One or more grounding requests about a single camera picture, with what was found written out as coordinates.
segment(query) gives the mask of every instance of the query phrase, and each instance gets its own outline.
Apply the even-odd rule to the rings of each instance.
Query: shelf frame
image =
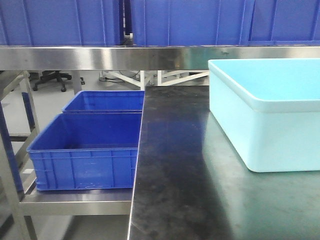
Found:
[[[24,79],[24,92],[28,95],[33,115],[29,121],[31,141],[39,132],[32,91],[27,71],[73,71],[75,79],[83,70],[140,70],[140,71],[195,71],[208,70],[211,59],[270,59],[270,58],[320,58],[320,46],[197,46],[197,47],[24,47],[1,46],[0,70],[23,71],[22,78],[10,81],[0,79],[1,99]],[[74,81],[74,91],[81,88]],[[0,174],[5,179],[3,187],[9,200],[14,221],[23,240],[36,240],[32,215],[127,215],[130,213],[132,191],[86,191],[84,193],[41,193],[35,190],[34,172],[17,189],[12,173],[12,161],[5,144],[10,141],[3,114],[0,139]]]

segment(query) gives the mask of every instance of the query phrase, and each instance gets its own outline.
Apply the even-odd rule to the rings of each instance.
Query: gray floor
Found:
[[[81,76],[85,80],[83,90],[139,90],[137,86],[127,82],[99,81],[98,71],[81,71]],[[207,84],[208,78],[204,77],[179,85]],[[61,86],[53,80],[39,85],[38,91],[33,92],[40,129],[43,129],[55,115],[61,113],[62,107],[74,96],[72,80],[66,81],[66,92],[61,92],[60,89]],[[6,96],[1,103],[9,132],[12,134],[29,133],[19,87]],[[17,151],[21,143],[13,142],[12,146],[14,151]],[[4,195],[0,194],[0,215],[8,210],[8,207],[2,203],[3,197]],[[32,219],[39,240],[125,240],[129,216],[33,216]],[[10,224],[10,220],[3,229],[0,228],[0,239],[19,239],[17,230],[14,224]]]

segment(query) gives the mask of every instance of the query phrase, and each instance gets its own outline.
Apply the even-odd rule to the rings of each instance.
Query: cable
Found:
[[[137,76],[140,73],[140,71],[138,71],[135,75],[133,76],[127,76],[128,78],[134,78],[135,76]]]
[[[120,78],[115,78],[115,79],[109,79],[106,76],[104,77],[104,79],[99,79],[99,82],[110,82],[110,83],[115,83],[115,84],[123,84],[126,81],[120,79]]]
[[[127,76],[128,78],[134,78],[135,76],[137,76],[140,73],[140,71],[138,71],[136,74],[134,74],[133,76]],[[101,78],[99,78],[99,82],[109,82],[109,83],[115,83],[115,84],[123,84],[126,81],[120,79],[120,78],[107,78],[106,76],[103,78],[103,80]]]

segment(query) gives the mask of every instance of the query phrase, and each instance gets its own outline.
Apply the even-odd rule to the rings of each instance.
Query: dark table top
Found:
[[[207,86],[145,94],[129,240],[320,240],[320,171],[249,171]]]

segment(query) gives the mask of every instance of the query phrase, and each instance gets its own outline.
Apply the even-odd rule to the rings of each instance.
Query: storage bin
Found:
[[[0,44],[108,46],[124,39],[123,0],[1,0]]]
[[[210,60],[210,110],[248,169],[320,170],[320,58]]]
[[[27,148],[38,190],[131,188],[141,113],[62,113]]]
[[[64,113],[141,113],[144,91],[80,91],[62,109]]]
[[[254,0],[131,0],[139,46],[247,45]]]
[[[319,45],[318,0],[255,0],[251,46]]]

